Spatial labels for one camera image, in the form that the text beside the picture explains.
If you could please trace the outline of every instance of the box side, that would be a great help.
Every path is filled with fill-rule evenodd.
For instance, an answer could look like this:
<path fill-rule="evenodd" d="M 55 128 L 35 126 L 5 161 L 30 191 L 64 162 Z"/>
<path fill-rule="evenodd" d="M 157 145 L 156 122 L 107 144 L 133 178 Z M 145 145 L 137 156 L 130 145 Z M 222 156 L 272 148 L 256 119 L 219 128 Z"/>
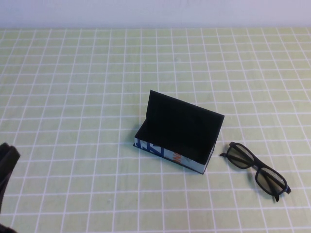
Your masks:
<path fill-rule="evenodd" d="M 149 153 L 155 154 L 157 156 L 160 156 L 162 158 L 165 158 L 167 160 L 170 160 L 176 164 L 179 164 L 181 166 L 187 167 L 191 170 L 194 170 L 196 172 L 199 172 L 201 174 L 204 173 L 207 163 L 206 164 L 200 164 L 196 161 L 193 161 L 185 156 L 182 156 L 176 152 L 173 152 L 171 150 L 167 150 L 165 148 L 159 147 L 155 144 L 140 140 L 138 138 L 135 138 L 134 146 L 137 148 L 140 148 L 142 150 L 145 150 Z"/>

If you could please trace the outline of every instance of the white wall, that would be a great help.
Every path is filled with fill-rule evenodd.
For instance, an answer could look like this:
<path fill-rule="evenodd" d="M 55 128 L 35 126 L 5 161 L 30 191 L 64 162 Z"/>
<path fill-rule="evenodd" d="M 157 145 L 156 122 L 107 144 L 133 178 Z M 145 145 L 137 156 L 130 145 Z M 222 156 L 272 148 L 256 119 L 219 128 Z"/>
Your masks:
<path fill-rule="evenodd" d="M 0 27 L 310 25 L 311 0 L 0 0 Z"/>

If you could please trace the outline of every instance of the black object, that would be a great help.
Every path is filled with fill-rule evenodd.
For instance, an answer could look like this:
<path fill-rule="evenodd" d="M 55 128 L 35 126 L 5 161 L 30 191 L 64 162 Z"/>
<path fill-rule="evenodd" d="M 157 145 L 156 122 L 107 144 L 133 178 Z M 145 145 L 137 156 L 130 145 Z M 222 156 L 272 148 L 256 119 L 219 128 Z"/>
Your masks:
<path fill-rule="evenodd" d="M 151 90 L 134 146 L 203 174 L 223 120 L 221 114 Z"/>
<path fill-rule="evenodd" d="M 20 154 L 15 147 L 7 143 L 0 145 L 0 212 L 6 186 L 19 158 Z M 16 231 L 0 224 L 0 233 L 16 233 Z"/>
<path fill-rule="evenodd" d="M 241 169 L 256 166 L 255 180 L 257 184 L 267 194 L 275 197 L 277 202 L 280 194 L 284 192 L 290 194 L 291 189 L 284 177 L 260 161 L 248 148 L 235 142 L 230 142 L 229 146 L 227 153 L 222 153 L 220 156 L 227 158 L 231 163 Z"/>
<path fill-rule="evenodd" d="M 0 224 L 0 233 L 17 233 L 17 232 L 9 227 L 5 227 L 2 224 Z"/>

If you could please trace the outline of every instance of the sunglasses frame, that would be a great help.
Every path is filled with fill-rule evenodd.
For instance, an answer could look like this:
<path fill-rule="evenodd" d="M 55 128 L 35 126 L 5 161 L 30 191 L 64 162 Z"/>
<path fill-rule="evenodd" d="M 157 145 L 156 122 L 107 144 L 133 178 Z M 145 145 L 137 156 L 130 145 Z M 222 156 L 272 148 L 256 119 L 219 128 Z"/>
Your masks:
<path fill-rule="evenodd" d="M 291 192 L 291 188 L 288 186 L 288 184 L 287 184 L 287 181 L 285 180 L 285 178 L 281 175 L 281 174 L 279 174 L 277 171 L 275 171 L 274 169 L 272 169 L 271 167 L 269 167 L 269 166 L 267 166 L 265 163 L 263 163 L 259 158 L 257 158 L 246 146 L 244 146 L 244 145 L 242 145 L 242 144 L 240 144 L 240 143 L 235 143 L 235 142 L 230 142 L 230 144 L 229 144 L 229 149 L 227 150 L 227 152 L 226 153 L 222 153 L 220 156 L 221 157 L 224 157 L 224 158 L 227 158 L 234 166 L 236 166 L 236 167 L 238 167 L 238 168 L 240 168 L 240 169 L 247 169 L 247 168 L 250 168 L 250 167 L 254 167 L 254 166 L 256 166 L 257 167 L 257 172 L 256 172 L 256 174 L 255 174 L 255 181 L 256 181 L 256 183 L 259 185 L 259 187 L 264 191 L 264 192 L 266 192 L 267 194 L 269 194 L 269 195 L 271 195 L 271 196 L 274 196 L 275 198 L 276 198 L 276 201 L 278 202 L 278 200 L 279 200 L 279 195 L 281 195 L 282 193 L 284 193 L 284 192 L 286 192 L 286 193 L 288 193 L 288 194 L 290 194 L 290 192 Z M 242 147 L 242 148 L 244 148 L 252 157 L 253 157 L 253 159 L 251 159 L 250 157 L 249 157 L 249 155 L 247 155 L 244 151 L 242 151 L 239 147 L 237 147 L 237 146 L 240 146 L 240 147 Z M 235 160 L 235 161 L 239 161 L 239 158 L 237 158 L 237 157 L 234 157 L 234 156 L 232 156 L 232 155 L 229 155 L 229 152 L 230 152 L 230 150 L 232 149 L 232 148 L 234 148 L 237 152 L 239 152 L 244 158 L 245 158 L 245 160 L 242 160 L 242 159 L 240 159 L 241 161 L 240 162 L 242 162 L 242 163 L 245 163 L 245 162 L 247 162 L 248 164 L 246 164 L 247 166 L 239 166 L 239 165 L 237 165 L 236 163 L 234 163 L 232 160 Z M 272 172 L 274 172 L 276 175 L 278 175 L 283 181 L 284 181 L 284 184 L 282 184 L 282 183 L 280 183 L 273 175 L 271 175 L 270 173 L 268 173 L 268 172 L 266 172 L 266 171 L 264 171 L 264 170 L 262 170 L 263 168 L 266 168 L 266 169 L 268 169 L 268 170 L 270 170 L 270 171 L 272 171 Z M 266 179 L 266 182 L 267 182 L 267 184 L 269 185 L 269 187 L 270 187 L 270 189 L 272 190 L 272 192 L 269 192 L 268 190 L 266 190 L 266 188 L 264 188 L 261 184 L 260 184 L 260 182 L 258 181 L 258 175 L 259 175 L 259 173 L 265 173 L 264 174 L 264 178 L 266 179 L 266 176 L 267 177 L 269 177 L 271 180 L 273 180 L 276 184 L 278 184 L 281 188 L 282 188 L 282 191 L 280 191 L 280 192 L 277 192 L 274 188 L 272 188 L 272 184 L 271 184 L 271 182 L 268 180 L 268 179 Z"/>

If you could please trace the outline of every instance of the black sunglasses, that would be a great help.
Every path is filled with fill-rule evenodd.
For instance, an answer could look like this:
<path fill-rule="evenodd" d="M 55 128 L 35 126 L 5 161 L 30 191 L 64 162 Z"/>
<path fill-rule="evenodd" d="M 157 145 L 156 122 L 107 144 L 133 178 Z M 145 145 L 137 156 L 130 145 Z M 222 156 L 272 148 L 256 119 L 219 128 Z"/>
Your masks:
<path fill-rule="evenodd" d="M 260 161 L 248 148 L 235 142 L 230 142 L 229 146 L 227 153 L 222 153 L 220 156 L 227 158 L 231 163 L 241 169 L 256 166 L 255 180 L 263 191 L 275 197 L 277 202 L 280 194 L 284 192 L 290 194 L 291 189 L 284 177 Z"/>

